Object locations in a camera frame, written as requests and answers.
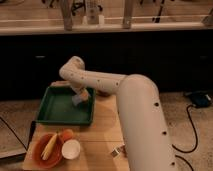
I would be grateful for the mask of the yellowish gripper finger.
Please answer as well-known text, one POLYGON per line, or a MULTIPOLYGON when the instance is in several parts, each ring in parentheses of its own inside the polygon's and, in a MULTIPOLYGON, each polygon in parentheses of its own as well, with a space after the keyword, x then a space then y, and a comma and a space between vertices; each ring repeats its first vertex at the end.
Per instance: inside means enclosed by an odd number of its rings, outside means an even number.
POLYGON ((90 94, 87 90, 85 90, 80 94, 80 97, 83 101, 87 101, 90 97, 90 94))

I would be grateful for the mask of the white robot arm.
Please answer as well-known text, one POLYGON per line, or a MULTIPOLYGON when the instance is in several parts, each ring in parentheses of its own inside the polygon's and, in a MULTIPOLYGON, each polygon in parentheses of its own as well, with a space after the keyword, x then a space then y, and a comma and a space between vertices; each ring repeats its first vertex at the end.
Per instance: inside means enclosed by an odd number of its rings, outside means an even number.
POLYGON ((80 94, 85 87, 116 95, 130 171, 178 171, 156 84, 140 74, 87 71, 71 57, 59 75, 80 94))

